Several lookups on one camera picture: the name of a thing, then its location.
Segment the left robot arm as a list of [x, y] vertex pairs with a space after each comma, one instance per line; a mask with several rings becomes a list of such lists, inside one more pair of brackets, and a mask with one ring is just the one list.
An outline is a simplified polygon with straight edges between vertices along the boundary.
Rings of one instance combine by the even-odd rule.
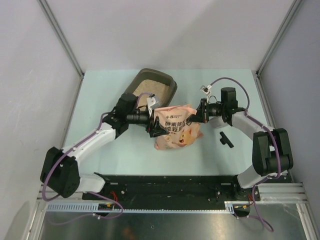
[[47, 188], [53, 190], [56, 197], [68, 198], [82, 192], [92, 193], [100, 200], [107, 199], [111, 193], [107, 179], [96, 172], [81, 174], [79, 168], [91, 154], [127, 131], [129, 125], [145, 127], [152, 138], [168, 134], [159, 118], [154, 116], [155, 109], [161, 106], [159, 98], [150, 92], [146, 96], [146, 109], [141, 110], [138, 107], [140, 96], [122, 94], [115, 107], [101, 115], [98, 126], [90, 134], [70, 146], [50, 148], [40, 175], [42, 199], [55, 200], [55, 197], [46, 196]]

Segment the pink cat litter bag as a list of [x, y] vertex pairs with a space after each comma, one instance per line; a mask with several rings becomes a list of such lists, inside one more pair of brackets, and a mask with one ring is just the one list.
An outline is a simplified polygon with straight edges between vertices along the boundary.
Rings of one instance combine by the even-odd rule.
[[168, 134], [158, 136], [155, 141], [157, 150], [171, 150], [192, 145], [203, 136], [201, 124], [187, 121], [188, 117], [196, 114], [190, 104], [161, 107], [154, 110], [154, 116]]

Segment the silver metal scoop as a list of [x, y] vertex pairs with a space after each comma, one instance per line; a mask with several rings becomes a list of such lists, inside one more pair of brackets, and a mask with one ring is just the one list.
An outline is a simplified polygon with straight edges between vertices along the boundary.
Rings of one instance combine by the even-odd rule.
[[223, 128], [228, 125], [226, 122], [223, 121], [221, 116], [212, 117], [208, 123], [214, 129]]

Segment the black bag sealing clip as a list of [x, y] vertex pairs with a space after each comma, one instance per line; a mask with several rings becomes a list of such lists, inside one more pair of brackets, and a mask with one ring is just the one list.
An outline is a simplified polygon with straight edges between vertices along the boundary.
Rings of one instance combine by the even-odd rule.
[[234, 147], [234, 145], [233, 145], [233, 143], [230, 141], [230, 139], [226, 136], [226, 134], [223, 132], [223, 131], [221, 131], [220, 133], [220, 139], [219, 139], [219, 141], [221, 142], [221, 144], [222, 145], [227, 145], [229, 148], [233, 148]]

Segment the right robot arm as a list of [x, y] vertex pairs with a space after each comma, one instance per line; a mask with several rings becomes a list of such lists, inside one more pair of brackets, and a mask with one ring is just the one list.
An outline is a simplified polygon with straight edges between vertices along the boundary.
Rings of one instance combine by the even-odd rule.
[[242, 201], [249, 189], [263, 181], [278, 179], [294, 166], [288, 132], [283, 128], [264, 125], [252, 117], [246, 108], [238, 106], [236, 89], [221, 89], [221, 100], [210, 102], [211, 87], [202, 86], [202, 98], [196, 114], [188, 117], [192, 123], [210, 123], [213, 128], [234, 127], [252, 140], [252, 164], [236, 176], [236, 185], [230, 188], [231, 196]]

